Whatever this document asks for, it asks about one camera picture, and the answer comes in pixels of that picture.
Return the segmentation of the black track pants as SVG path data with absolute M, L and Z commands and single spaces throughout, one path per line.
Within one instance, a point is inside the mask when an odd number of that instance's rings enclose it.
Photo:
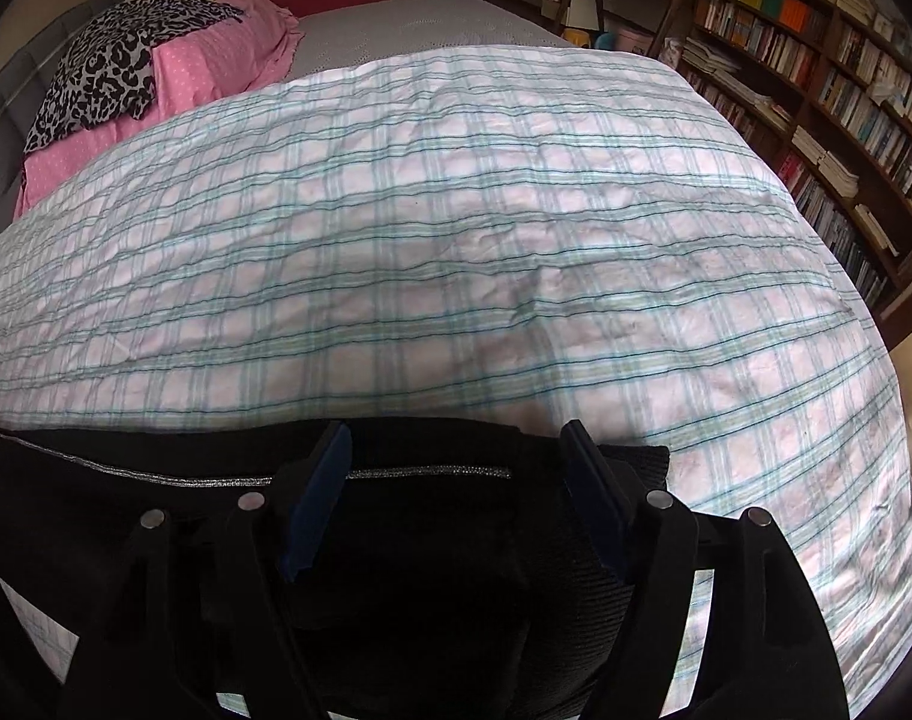
M 563 718 L 634 594 L 560 437 L 0 429 L 0 718 Z

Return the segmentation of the grey bare mattress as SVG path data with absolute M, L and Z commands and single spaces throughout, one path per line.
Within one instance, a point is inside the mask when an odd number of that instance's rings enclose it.
M 568 47 L 561 37 L 484 0 L 385 0 L 301 18 L 285 82 L 331 68 L 477 44 Z

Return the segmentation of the pink dotted bedding pile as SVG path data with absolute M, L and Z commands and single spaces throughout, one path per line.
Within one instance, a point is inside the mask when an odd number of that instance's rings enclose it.
M 121 115 L 25 154 L 13 215 L 26 215 L 97 156 L 127 138 L 188 110 L 284 78 L 301 39 L 296 16 L 272 0 L 212 2 L 241 8 L 243 20 L 221 21 L 158 46 L 154 50 L 157 97 L 142 119 Z

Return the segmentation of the grey upholstered headboard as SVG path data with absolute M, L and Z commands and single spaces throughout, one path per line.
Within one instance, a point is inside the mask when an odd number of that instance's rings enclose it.
M 95 16 L 124 0 L 75 5 L 8 59 L 0 70 L 0 234 L 12 223 L 23 179 L 23 149 L 59 60 L 75 34 Z

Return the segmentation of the plaid checked bed sheet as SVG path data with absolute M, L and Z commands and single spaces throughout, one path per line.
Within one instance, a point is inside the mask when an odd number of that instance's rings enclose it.
M 221 99 L 0 234 L 0 429 L 584 429 L 634 594 L 563 718 L 848 718 L 912 647 L 876 323 L 675 71 L 464 46 Z

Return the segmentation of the wooden bookshelf with books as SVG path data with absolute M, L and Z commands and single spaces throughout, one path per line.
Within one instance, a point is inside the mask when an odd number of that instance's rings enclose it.
M 695 0 L 680 71 L 877 317 L 912 300 L 912 61 L 874 0 Z

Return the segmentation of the leopard print cloth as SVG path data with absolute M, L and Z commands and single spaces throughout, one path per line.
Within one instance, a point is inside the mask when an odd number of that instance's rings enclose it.
M 157 97 L 154 50 L 221 21 L 239 23 L 243 15 L 235 5 L 212 0 L 127 0 L 104 10 L 59 60 L 23 153 L 121 115 L 142 119 Z

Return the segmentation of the pink waste bin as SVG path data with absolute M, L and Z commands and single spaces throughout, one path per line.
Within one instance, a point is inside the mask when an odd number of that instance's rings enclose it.
M 628 26 L 619 26 L 614 31 L 614 36 L 616 36 L 616 49 L 620 50 L 620 52 L 646 55 L 653 45 L 653 36 L 651 34 L 629 28 Z

